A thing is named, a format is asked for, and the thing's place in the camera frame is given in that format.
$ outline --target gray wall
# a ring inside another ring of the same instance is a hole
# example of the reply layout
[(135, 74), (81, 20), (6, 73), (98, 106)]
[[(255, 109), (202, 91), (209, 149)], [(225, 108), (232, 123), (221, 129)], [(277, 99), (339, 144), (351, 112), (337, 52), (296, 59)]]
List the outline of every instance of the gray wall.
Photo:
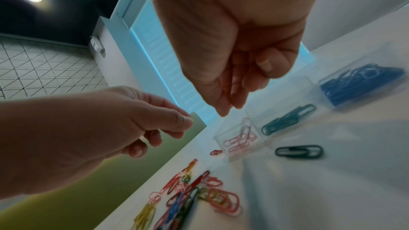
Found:
[(409, 3), (409, 0), (317, 0), (302, 42), (311, 51)]

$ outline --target black ceiling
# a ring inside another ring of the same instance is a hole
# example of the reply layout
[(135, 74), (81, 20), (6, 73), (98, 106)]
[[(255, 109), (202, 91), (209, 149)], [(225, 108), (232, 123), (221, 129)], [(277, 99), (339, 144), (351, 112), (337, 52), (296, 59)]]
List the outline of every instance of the black ceiling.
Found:
[(98, 16), (118, 0), (0, 0), (0, 32), (87, 45)]

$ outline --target container of green paper clips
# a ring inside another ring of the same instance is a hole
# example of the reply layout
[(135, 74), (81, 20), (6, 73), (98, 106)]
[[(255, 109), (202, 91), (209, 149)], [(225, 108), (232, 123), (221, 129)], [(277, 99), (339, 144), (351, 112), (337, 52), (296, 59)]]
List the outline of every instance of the container of green paper clips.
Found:
[(308, 77), (294, 77), (272, 86), (245, 110), (255, 130), (268, 140), (300, 127), (331, 107)]

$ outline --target transparent compartment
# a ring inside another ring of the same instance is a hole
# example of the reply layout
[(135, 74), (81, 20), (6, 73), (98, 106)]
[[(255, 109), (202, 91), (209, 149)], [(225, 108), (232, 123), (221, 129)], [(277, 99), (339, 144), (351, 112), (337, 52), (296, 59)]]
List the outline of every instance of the transparent compartment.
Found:
[(320, 90), (336, 108), (367, 98), (407, 78), (406, 67), (392, 44), (350, 55), (355, 61), (319, 81)]
[(263, 140), (296, 129), (330, 110), (322, 92), (308, 77), (283, 82), (246, 106), (246, 113)]
[(229, 158), (239, 158), (263, 147), (260, 135), (244, 112), (228, 116), (214, 139)]

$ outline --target geometric wallpaper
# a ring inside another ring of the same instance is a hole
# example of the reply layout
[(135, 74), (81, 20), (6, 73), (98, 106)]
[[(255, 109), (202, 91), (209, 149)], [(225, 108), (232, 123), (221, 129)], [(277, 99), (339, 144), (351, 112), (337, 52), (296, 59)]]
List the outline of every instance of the geometric wallpaper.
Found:
[(0, 37), (0, 101), (105, 87), (88, 49)]

